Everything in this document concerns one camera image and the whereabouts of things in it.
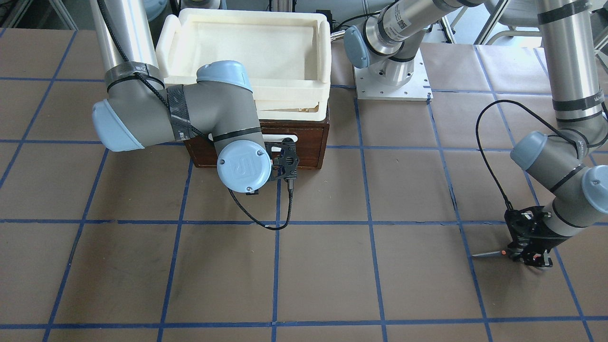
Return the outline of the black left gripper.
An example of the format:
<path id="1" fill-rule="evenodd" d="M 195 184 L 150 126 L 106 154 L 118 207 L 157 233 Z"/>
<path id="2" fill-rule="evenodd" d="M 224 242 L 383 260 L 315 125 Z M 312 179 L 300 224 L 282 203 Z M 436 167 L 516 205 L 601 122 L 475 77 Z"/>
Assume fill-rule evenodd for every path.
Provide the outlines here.
<path id="1" fill-rule="evenodd" d="M 549 216 L 542 207 L 534 206 L 522 210 L 508 209 L 504 220 L 512 242 L 510 249 L 523 249 L 522 260 L 526 266 L 551 268 L 553 260 L 550 250 L 565 242 L 565 236 L 553 232 L 543 219 Z"/>

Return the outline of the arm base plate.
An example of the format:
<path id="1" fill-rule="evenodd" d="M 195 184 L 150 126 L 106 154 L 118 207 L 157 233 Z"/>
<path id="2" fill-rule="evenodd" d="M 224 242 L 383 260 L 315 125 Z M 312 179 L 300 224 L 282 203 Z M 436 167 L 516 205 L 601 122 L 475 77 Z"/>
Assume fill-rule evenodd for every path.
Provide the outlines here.
<path id="1" fill-rule="evenodd" d="M 413 60 L 387 59 L 368 68 L 354 68 L 353 73 L 359 99 L 426 101 L 434 97 L 421 50 Z"/>

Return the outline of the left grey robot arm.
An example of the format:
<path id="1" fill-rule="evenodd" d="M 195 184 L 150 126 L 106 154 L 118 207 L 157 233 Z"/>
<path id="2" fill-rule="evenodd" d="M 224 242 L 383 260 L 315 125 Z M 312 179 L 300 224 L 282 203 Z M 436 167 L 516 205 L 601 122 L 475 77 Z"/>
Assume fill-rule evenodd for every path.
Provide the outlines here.
<path id="1" fill-rule="evenodd" d="M 479 0 L 396 0 L 344 35 L 354 67 L 376 72 L 390 86 L 399 65 L 410 71 L 424 30 L 441 17 Z M 536 18 L 545 58 L 556 126 L 534 131 L 510 153 L 526 173 L 554 194 L 549 204 L 521 210 L 504 196 L 504 220 L 511 243 L 502 255 L 538 269 L 553 266 L 550 251 L 607 214 L 607 167 L 588 167 L 586 156 L 607 142 L 607 109 L 593 61 L 590 4 L 587 0 L 538 0 Z"/>

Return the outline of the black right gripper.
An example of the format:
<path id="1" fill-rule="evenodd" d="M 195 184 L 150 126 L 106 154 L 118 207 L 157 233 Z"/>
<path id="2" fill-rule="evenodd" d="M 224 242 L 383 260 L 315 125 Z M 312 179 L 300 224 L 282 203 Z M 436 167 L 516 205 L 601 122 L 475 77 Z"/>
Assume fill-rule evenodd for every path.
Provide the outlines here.
<path id="1" fill-rule="evenodd" d="M 277 157 L 272 157 L 272 148 L 280 150 Z M 297 179 L 299 158 L 296 151 L 296 143 L 289 138 L 280 143 L 266 143 L 266 152 L 271 157 L 271 169 L 276 170 L 276 174 L 271 173 L 268 181 L 285 180 L 289 182 Z"/>

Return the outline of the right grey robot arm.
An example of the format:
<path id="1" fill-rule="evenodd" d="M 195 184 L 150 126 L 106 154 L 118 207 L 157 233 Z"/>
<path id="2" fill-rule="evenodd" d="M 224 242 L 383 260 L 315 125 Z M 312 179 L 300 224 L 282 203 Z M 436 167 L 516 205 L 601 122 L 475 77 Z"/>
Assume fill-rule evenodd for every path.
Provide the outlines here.
<path id="1" fill-rule="evenodd" d="M 108 97 L 93 106 L 98 138 L 113 152 L 211 135 L 217 171 L 226 188 L 256 193 L 283 179 L 292 192 L 298 157 L 292 139 L 272 158 L 265 144 L 245 67 L 215 61 L 200 67 L 196 82 L 167 86 L 141 0 L 92 0 Z"/>

